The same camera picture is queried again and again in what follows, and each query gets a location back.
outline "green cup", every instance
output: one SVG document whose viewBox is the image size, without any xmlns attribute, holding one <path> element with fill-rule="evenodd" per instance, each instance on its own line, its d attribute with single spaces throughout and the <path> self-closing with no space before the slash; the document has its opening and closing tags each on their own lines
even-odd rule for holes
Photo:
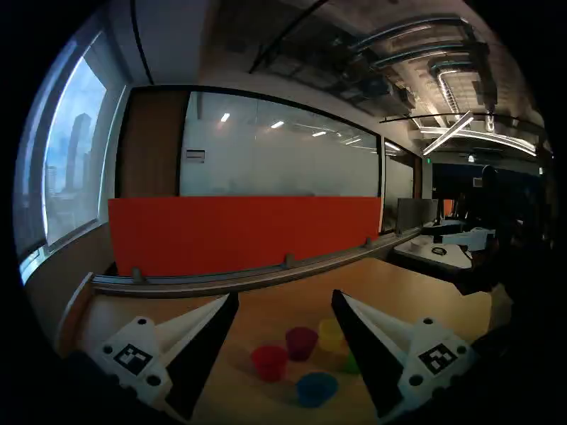
<svg viewBox="0 0 567 425">
<path fill-rule="evenodd" d="M 352 355 L 352 352 L 349 350 L 349 355 L 347 356 L 347 361 L 344 364 L 344 371 L 346 373 L 352 373 L 353 375 L 358 375 L 360 373 L 359 366 L 357 365 L 357 361 Z"/>
</svg>

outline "yellow cup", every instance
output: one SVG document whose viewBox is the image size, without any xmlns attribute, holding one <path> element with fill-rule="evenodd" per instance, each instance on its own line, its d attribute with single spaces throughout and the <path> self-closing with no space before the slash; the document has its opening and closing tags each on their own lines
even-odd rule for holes
<svg viewBox="0 0 567 425">
<path fill-rule="evenodd" d="M 325 351 L 341 353 L 344 350 L 344 335 L 336 319 L 319 322 L 319 347 Z"/>
</svg>

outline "blue cup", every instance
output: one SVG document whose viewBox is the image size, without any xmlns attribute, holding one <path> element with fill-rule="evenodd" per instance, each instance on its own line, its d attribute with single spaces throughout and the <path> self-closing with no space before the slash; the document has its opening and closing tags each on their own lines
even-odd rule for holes
<svg viewBox="0 0 567 425">
<path fill-rule="evenodd" d="M 339 383 L 328 373 L 315 372 L 303 376 L 296 387 L 299 404 L 303 407 L 319 407 L 335 395 Z"/>
</svg>

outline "red cup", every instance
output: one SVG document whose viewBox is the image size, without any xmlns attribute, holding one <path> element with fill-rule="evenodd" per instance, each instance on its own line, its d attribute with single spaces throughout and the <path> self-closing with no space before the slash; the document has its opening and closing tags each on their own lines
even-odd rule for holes
<svg viewBox="0 0 567 425">
<path fill-rule="evenodd" d="M 250 355 L 258 375 L 267 383 L 274 383 L 284 377 L 288 352 L 281 347 L 263 346 L 256 348 Z"/>
<path fill-rule="evenodd" d="M 317 332 L 306 327 L 289 330 L 286 334 L 286 341 L 290 360 L 306 361 L 313 352 L 318 339 Z"/>
</svg>

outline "orange partition panel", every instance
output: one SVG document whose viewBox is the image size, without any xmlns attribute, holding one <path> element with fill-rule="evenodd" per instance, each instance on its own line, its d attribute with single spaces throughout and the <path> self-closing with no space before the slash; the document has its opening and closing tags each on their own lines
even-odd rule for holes
<svg viewBox="0 0 567 425">
<path fill-rule="evenodd" d="M 110 199 L 118 272 L 185 276 L 273 266 L 378 237 L 380 198 L 188 196 Z"/>
<path fill-rule="evenodd" d="M 443 200 L 443 217 L 447 215 L 451 215 L 453 212 L 453 200 L 452 199 L 444 199 Z"/>
</svg>

